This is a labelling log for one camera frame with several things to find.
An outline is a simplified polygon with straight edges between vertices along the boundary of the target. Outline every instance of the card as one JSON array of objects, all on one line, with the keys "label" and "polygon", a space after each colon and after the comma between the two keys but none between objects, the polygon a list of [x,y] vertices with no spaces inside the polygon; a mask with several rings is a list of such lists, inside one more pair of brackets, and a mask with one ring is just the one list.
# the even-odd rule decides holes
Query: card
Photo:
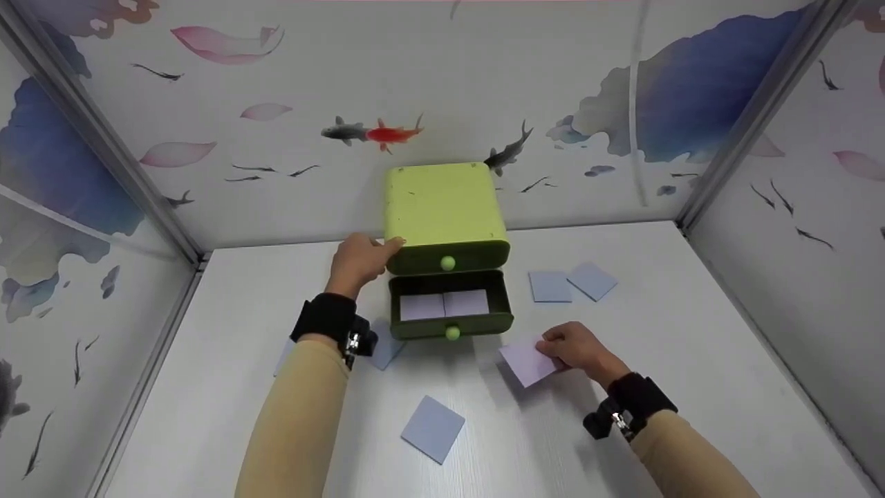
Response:
[{"label": "card", "polygon": [[399,319],[403,322],[443,316],[445,306],[442,294],[414,294],[399,298]]},{"label": "card", "polygon": [[384,370],[396,358],[405,343],[390,335],[390,323],[387,320],[381,318],[375,320],[372,323],[372,331],[378,335],[378,344],[375,345],[375,351],[369,357],[369,362],[376,369]]},{"label": "card", "polygon": [[618,284],[613,276],[589,261],[573,269],[572,273],[568,274],[568,281],[594,301],[602,299]]},{"label": "card", "polygon": [[400,437],[442,465],[463,426],[461,415],[425,396]]},{"label": "card", "polygon": [[489,297],[485,289],[446,292],[442,295],[446,316],[488,315]]},{"label": "card", "polygon": [[535,349],[535,343],[539,340],[541,340],[540,337],[508,344],[500,350],[510,370],[513,370],[523,387],[529,387],[556,371],[553,360],[538,353],[538,350]]},{"label": "card", "polygon": [[528,282],[535,302],[572,302],[572,286],[564,271],[530,271]]},{"label": "card", "polygon": [[277,367],[273,369],[273,376],[276,377],[276,374],[280,373],[280,369],[282,368],[282,364],[286,362],[286,358],[289,358],[289,353],[292,352],[292,348],[295,347],[295,343],[292,342],[292,339],[286,338],[286,346],[282,348],[282,354],[280,354],[280,359],[277,360]]}]

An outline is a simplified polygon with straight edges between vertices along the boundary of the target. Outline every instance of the black wrist band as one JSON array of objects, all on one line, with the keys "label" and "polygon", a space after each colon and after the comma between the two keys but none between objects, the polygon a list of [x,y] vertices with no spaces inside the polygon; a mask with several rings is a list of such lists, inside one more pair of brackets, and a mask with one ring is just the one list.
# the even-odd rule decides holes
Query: black wrist band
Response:
[{"label": "black wrist band", "polygon": [[340,294],[324,292],[313,301],[305,301],[301,315],[289,338],[297,342],[308,333],[328,336],[344,353],[345,343],[357,315],[357,302]]},{"label": "black wrist band", "polygon": [[630,429],[634,433],[645,427],[648,419],[661,410],[679,412],[650,377],[643,377],[636,372],[630,372],[612,382],[608,393],[622,409],[630,412]]}]

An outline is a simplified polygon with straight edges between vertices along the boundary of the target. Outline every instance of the green knob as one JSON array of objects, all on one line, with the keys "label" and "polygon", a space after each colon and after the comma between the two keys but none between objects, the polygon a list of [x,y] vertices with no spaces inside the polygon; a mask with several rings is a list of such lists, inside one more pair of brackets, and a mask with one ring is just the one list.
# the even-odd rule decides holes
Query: green knob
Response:
[{"label": "green knob", "polygon": [[452,325],[451,327],[446,327],[445,329],[445,338],[448,340],[458,340],[461,337],[461,329]]},{"label": "green knob", "polygon": [[451,256],[443,257],[442,261],[440,261],[440,267],[445,271],[452,271],[455,269],[455,258],[452,258]]}]

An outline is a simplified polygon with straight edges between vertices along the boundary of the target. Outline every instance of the pink petal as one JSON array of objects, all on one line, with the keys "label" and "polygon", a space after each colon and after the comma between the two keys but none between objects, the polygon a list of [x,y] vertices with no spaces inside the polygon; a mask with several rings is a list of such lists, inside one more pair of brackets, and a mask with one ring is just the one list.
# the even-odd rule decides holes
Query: pink petal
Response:
[{"label": "pink petal", "polygon": [[182,167],[206,157],[217,142],[189,144],[187,142],[164,142],[154,145],[138,162],[155,167]]},{"label": "pink petal", "polygon": [[885,182],[885,165],[878,160],[854,151],[833,152],[833,155],[836,156],[845,171],[852,175],[876,182]]},{"label": "pink petal", "polygon": [[261,28],[260,39],[261,39],[261,46],[262,47],[267,44],[267,40],[271,39],[271,36],[273,36],[273,34],[276,33],[277,29],[280,29],[280,27],[277,26],[277,27],[262,27]]},{"label": "pink petal", "polygon": [[274,104],[271,102],[265,104],[253,105],[249,109],[240,114],[241,118],[255,121],[271,121],[279,118],[284,113],[288,113],[292,108],[288,105]]},{"label": "pink petal", "polygon": [[782,158],[784,157],[784,153],[781,149],[778,148],[777,145],[772,142],[770,136],[767,133],[763,133],[759,136],[759,139],[753,144],[753,148],[750,149],[751,156],[757,156],[760,158]]},{"label": "pink petal", "polygon": [[172,33],[190,51],[206,60],[219,64],[240,65],[258,61],[280,46],[285,35],[282,31],[273,47],[269,49],[265,47],[265,44],[276,36],[277,31],[276,27],[263,27],[256,38],[237,38],[209,27],[185,26],[173,29]]}]

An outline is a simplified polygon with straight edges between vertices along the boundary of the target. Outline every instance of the white tabletop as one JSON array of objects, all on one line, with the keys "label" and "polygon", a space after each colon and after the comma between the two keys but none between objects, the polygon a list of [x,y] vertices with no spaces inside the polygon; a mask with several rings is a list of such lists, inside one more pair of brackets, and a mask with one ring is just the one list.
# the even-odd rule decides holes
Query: white tabletop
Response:
[{"label": "white tabletop", "polygon": [[[863,479],[670,222],[510,232],[504,265],[515,322],[502,336],[412,342],[386,371],[350,378],[325,496],[604,497],[658,492],[620,436],[582,418],[602,390],[576,372],[527,390],[502,344],[579,320],[763,496],[868,496]],[[178,331],[108,496],[233,495],[273,368],[304,300],[321,292],[336,244],[219,250]],[[593,261],[619,284],[594,303],[535,304],[527,272]],[[358,312],[389,315],[386,281]],[[466,418],[443,465],[399,438],[429,394]]]}]

